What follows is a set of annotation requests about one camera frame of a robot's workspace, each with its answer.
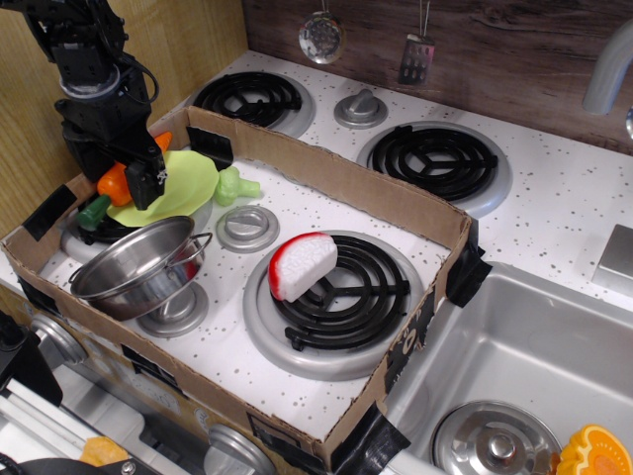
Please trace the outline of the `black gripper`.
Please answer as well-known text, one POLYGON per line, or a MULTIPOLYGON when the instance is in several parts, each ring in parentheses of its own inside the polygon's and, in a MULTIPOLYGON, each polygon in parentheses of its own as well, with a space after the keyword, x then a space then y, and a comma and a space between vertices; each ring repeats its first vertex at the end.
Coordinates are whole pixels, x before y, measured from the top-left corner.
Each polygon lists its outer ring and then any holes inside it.
POLYGON ((125 175, 138 210, 164 194, 167 170, 147 131, 151 104, 140 73, 125 73, 114 89, 96 98, 60 99, 54 109, 62 117, 66 146, 91 182, 118 159, 129 164, 125 175))

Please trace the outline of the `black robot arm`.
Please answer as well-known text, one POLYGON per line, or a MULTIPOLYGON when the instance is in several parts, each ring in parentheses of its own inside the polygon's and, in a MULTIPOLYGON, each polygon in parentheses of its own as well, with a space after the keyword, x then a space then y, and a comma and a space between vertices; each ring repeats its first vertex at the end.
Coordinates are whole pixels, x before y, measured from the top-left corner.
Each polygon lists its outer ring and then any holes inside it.
POLYGON ((123 18, 106 1, 4 1, 20 13, 56 65, 63 98, 54 104, 62 135, 84 175, 97 182, 115 163, 125 166, 132 200, 147 209, 165 192, 163 154, 147 129, 159 87, 125 51, 123 18))

